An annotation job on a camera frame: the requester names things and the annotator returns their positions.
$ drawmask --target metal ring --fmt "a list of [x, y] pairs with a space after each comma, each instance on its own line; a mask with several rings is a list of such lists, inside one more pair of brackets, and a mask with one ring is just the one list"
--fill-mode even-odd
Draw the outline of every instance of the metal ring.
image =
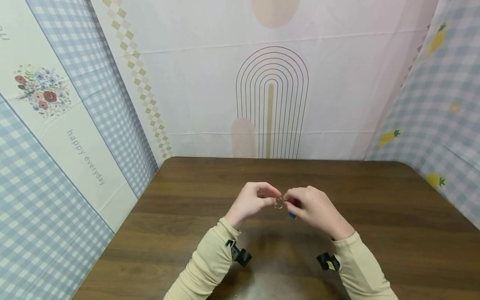
[[[278, 207], [278, 201], [282, 203], [282, 206]], [[276, 209], [280, 209], [283, 207], [283, 199], [282, 198], [275, 198], [275, 205], [273, 206]]]

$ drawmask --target wooden table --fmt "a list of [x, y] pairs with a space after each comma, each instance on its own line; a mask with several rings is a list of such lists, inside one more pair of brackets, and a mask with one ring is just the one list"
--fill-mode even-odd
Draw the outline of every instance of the wooden table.
[[[163, 164], [73, 298], [162, 299], [247, 181], [325, 191], [400, 299], [480, 299], [480, 232], [404, 164], [192, 157]], [[241, 230], [253, 258], [210, 299], [347, 298], [315, 259], [332, 252], [328, 238], [285, 209], [264, 209]]]

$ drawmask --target beige sleeve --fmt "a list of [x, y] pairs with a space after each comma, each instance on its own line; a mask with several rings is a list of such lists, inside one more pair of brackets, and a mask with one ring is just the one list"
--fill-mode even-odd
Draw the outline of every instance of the beige sleeve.
[[200, 241], [164, 300], [200, 300], [210, 296], [233, 262], [230, 247], [225, 244], [228, 240], [236, 240], [239, 235], [239, 231], [221, 218]]
[[398, 299], [377, 260], [357, 232], [333, 244], [336, 247], [335, 257], [340, 262], [340, 278], [352, 300]]

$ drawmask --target black wrist strap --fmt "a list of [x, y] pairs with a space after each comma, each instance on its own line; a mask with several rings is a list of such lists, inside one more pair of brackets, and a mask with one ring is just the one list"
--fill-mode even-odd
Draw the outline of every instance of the black wrist strap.
[[336, 259], [335, 255], [330, 256], [325, 252], [317, 256], [317, 261], [320, 263], [323, 270], [340, 270], [340, 262]]
[[245, 267], [250, 259], [252, 259], [252, 256], [245, 249], [239, 250], [236, 243], [236, 240], [228, 240], [225, 245], [230, 247], [233, 261], [239, 263], [242, 267]]

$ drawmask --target wall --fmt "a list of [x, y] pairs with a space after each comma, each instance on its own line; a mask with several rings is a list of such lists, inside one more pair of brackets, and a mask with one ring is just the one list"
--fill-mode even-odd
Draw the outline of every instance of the wall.
[[157, 170], [89, 1], [0, 10], [0, 299], [68, 299]]
[[480, 228], [480, 3], [442, 0], [367, 154], [409, 164]]
[[157, 158], [364, 159], [437, 1], [92, 4]]

